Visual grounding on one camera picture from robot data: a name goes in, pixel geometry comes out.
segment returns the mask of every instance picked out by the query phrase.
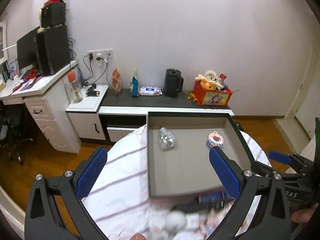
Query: black pitcher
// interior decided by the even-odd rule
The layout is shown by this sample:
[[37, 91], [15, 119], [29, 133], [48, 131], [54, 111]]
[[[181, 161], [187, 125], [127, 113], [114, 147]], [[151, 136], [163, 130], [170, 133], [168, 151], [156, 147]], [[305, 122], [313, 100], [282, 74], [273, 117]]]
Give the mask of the black pitcher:
[[178, 93], [182, 91], [183, 77], [181, 71], [177, 69], [167, 69], [164, 78], [164, 95], [176, 98]]

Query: clear crumpled plastic bottle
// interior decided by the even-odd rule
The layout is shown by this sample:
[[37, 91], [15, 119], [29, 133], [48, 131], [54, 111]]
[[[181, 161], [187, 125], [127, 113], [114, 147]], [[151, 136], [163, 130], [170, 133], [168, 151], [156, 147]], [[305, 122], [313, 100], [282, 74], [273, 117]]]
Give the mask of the clear crumpled plastic bottle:
[[177, 145], [177, 138], [173, 132], [166, 128], [160, 128], [158, 135], [158, 142], [163, 151], [172, 149]]

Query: wooden floor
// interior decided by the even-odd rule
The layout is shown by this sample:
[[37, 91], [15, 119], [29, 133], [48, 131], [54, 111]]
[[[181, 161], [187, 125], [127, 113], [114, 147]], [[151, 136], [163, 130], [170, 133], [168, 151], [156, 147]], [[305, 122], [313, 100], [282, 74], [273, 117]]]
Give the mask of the wooden floor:
[[[290, 149], [279, 130], [270, 119], [238, 119], [244, 131], [248, 133], [265, 151], [276, 150], [282, 153], [290, 153]], [[99, 145], [82, 143], [79, 154], [58, 152], [52, 148], [42, 133], [38, 133], [35, 145], [25, 143], [21, 156], [24, 165], [20, 166], [14, 159], [9, 161], [7, 150], [0, 149], [0, 185], [9, 196], [23, 209], [26, 210], [27, 200], [32, 182], [39, 173], [45, 177], [60, 176], [66, 170], [74, 170], [78, 164], [87, 159]], [[284, 172], [289, 166], [273, 163], [274, 168]], [[75, 232], [70, 218], [66, 215], [65, 207], [58, 198], [59, 208], [68, 228]]]

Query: cartoon picture on box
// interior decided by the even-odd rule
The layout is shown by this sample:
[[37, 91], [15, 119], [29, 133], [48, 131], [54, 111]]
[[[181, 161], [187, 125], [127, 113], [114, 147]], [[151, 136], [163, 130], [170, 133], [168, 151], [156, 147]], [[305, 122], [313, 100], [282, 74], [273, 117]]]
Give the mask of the cartoon picture on box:
[[224, 105], [228, 99], [228, 94], [206, 92], [202, 101], [203, 105]]

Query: red toy box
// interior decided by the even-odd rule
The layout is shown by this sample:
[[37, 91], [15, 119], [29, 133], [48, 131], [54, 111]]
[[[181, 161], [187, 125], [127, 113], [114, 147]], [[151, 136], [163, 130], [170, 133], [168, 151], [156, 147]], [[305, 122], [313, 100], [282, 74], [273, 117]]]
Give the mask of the red toy box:
[[226, 91], [204, 89], [200, 85], [200, 81], [196, 81], [193, 93], [200, 106], [227, 106], [233, 94], [229, 88]]

